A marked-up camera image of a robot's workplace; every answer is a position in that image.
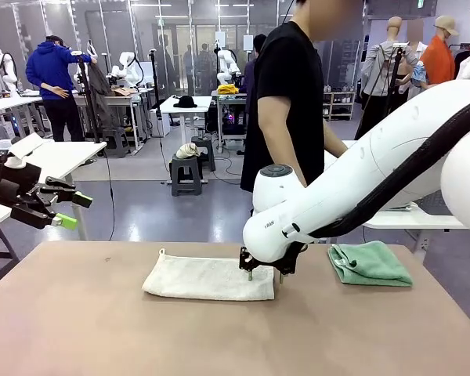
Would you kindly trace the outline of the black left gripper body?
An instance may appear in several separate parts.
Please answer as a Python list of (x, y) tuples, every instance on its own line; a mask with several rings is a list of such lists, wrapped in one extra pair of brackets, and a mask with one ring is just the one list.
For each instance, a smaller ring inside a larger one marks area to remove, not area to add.
[(26, 163), (22, 168), (10, 168), (0, 163), (0, 205), (8, 208), (19, 204), (40, 179), (42, 169)]

